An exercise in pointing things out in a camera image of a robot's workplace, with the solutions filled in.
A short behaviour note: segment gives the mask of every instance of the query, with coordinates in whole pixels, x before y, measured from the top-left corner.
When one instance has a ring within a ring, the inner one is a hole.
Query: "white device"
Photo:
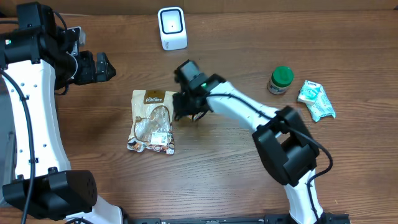
[[[157,19],[164,50],[178,50],[187,47],[184,12],[180,7],[166,7],[159,10]]]

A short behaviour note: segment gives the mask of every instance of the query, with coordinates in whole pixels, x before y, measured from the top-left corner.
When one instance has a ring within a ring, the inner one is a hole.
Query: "green lid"
[[[287,87],[293,81],[293,71],[286,66],[279,66],[272,73],[272,82],[278,87]]]

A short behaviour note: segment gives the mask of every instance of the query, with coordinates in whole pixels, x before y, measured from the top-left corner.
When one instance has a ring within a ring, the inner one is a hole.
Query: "wet wipes package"
[[[312,119],[315,122],[318,122],[324,116],[332,116],[333,118],[336,118],[336,113],[331,106],[323,86],[321,86],[319,89],[318,98],[315,103],[313,105],[307,105],[307,107],[310,110]]]
[[[306,80],[304,82],[303,87],[300,89],[300,93],[298,94],[297,101],[306,103],[307,105],[314,105],[318,98],[319,89],[321,88],[321,84],[311,82]]]
[[[336,118],[336,112],[321,84],[306,80],[297,101],[304,102],[307,105],[315,122],[325,116]]]

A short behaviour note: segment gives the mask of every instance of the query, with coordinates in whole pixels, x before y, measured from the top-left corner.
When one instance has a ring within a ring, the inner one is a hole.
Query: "small jar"
[[[286,92],[294,78],[293,71],[286,66],[279,66],[272,73],[267,84],[268,90],[276,95]]]

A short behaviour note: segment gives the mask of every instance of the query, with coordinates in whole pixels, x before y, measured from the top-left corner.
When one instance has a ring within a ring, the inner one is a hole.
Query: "snack bag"
[[[131,98],[132,127],[127,149],[174,154],[172,135],[173,94],[162,90],[134,90]]]

